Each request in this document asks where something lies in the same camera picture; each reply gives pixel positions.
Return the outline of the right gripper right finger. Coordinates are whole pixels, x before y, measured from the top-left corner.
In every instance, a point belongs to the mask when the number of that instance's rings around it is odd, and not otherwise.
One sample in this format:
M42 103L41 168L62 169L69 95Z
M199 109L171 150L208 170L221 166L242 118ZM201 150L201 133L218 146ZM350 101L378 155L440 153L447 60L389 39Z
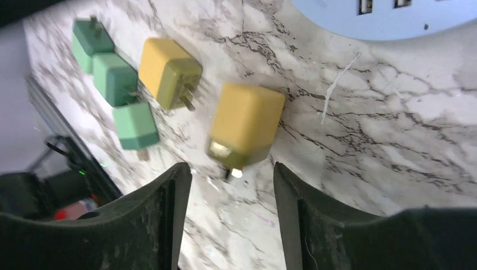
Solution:
M287 269L475 269L476 209L406 209L380 217L273 171Z

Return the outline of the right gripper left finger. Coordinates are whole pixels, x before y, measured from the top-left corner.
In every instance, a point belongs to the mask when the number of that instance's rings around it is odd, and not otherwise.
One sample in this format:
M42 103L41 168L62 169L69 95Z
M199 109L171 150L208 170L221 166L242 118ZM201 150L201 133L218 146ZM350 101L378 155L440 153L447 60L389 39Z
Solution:
M191 181L181 162L76 220L1 214L1 268L177 269Z

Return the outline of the green plug adapter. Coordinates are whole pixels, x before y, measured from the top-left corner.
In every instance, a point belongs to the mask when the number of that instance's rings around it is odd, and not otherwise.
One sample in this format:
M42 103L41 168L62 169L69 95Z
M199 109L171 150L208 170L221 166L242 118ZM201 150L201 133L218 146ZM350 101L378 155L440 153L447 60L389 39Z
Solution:
M114 52L115 45L96 17L76 18L73 22L71 51L85 74L93 73L93 56Z
M148 148L160 141L150 105L138 102L115 107L112 118L122 149L135 151L139 160L148 161Z
M137 100L138 74L114 52L93 56L93 85L112 107L132 104Z

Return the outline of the yellow plug adapter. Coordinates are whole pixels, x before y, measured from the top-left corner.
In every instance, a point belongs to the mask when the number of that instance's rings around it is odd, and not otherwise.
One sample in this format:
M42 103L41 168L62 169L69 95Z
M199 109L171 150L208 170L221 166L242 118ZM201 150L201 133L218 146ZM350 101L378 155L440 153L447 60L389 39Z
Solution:
M138 78L165 110L192 104L203 68L172 38L147 38L138 67Z
M258 85L223 84L205 153L224 168L225 180L267 158L285 101L284 94Z

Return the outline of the round blue socket hub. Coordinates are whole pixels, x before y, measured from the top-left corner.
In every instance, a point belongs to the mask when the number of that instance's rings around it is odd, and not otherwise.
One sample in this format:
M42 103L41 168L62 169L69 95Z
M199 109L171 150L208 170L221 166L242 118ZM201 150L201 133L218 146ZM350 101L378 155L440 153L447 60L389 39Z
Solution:
M318 26L364 41L422 37L476 20L476 0L297 0Z

